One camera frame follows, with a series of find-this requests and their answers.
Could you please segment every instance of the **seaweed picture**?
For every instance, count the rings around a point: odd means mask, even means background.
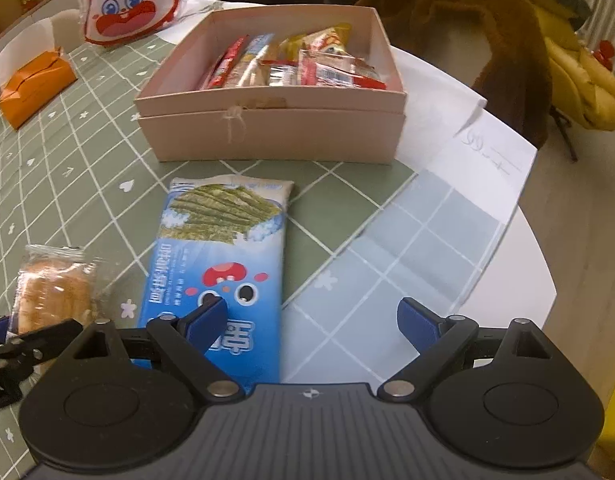
[[[254,226],[272,222],[274,227],[278,224],[274,218],[281,212],[279,206],[244,186],[209,184],[186,191],[170,202],[159,236],[233,244],[239,234],[246,237]]]

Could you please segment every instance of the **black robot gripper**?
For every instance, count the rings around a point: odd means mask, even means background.
[[[396,314],[420,355],[376,395],[367,384],[258,384],[246,395],[203,355],[227,322],[221,298],[142,329],[46,329],[64,331],[54,340],[65,349],[48,353],[60,355],[20,408],[38,463],[28,477],[596,478],[584,462],[603,407],[534,323],[480,328],[411,298]],[[20,339],[0,346],[9,390],[47,346],[43,330]]]

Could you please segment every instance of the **wooden floor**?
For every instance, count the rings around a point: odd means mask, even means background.
[[[554,127],[521,209],[556,285],[545,332],[607,405],[615,384],[615,132],[574,129],[571,138],[579,162]],[[590,463],[615,475],[601,452]]]

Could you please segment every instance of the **red open mouth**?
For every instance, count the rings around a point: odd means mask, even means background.
[[[126,12],[101,16],[96,20],[96,30],[108,38],[128,36],[148,25],[155,15],[156,5],[153,2],[141,2]]]

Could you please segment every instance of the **wrapped bread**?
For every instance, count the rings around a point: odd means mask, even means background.
[[[27,246],[18,274],[10,331],[24,334],[73,318],[94,320],[95,266],[80,249]]]

